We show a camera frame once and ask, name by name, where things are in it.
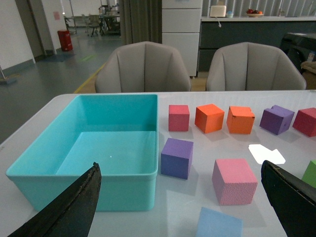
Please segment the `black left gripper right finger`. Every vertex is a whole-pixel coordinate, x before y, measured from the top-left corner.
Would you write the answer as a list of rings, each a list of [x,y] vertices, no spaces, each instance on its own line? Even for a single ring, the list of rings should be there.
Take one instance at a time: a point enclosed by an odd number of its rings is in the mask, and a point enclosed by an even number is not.
[[[288,237],[316,235],[316,189],[265,160],[261,182]]]

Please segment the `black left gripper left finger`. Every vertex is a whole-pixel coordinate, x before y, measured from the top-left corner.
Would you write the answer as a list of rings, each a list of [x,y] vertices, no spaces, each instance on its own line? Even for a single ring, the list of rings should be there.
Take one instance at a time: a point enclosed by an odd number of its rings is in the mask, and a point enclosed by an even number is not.
[[[97,163],[74,181],[11,237],[86,237],[96,211],[101,189]]]

